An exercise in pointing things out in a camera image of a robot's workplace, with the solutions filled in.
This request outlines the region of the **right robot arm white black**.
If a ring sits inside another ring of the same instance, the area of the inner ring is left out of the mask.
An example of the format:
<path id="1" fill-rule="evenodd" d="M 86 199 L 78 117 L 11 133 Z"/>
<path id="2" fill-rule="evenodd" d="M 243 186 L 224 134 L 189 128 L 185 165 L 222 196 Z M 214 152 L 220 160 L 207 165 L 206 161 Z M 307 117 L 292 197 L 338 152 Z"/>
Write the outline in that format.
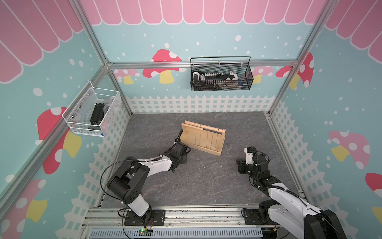
<path id="1" fill-rule="evenodd" d="M 308 203 L 271 175 L 267 154 L 254 146 L 246 147 L 244 153 L 245 159 L 236 161 L 238 173 L 247 174 L 251 186 L 269 197 L 259 205 L 258 218 L 261 222 L 279 224 L 298 239 L 346 238 L 334 212 Z"/>

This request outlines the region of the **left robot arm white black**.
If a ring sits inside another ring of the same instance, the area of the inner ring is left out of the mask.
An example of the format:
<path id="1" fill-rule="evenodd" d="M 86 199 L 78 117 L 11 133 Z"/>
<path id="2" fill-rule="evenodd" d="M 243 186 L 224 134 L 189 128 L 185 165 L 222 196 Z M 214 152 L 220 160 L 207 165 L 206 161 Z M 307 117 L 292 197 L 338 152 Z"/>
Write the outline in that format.
<path id="1" fill-rule="evenodd" d="M 191 149 L 181 142 L 183 130 L 174 144 L 164 153 L 149 159 L 136 159 L 133 156 L 116 162 L 120 167 L 109 178 L 106 188 L 111 197 L 123 202 L 142 223 L 152 220 L 152 207 L 143 198 L 141 191 L 149 176 L 161 172 L 174 172 L 180 164 L 187 163 Z"/>

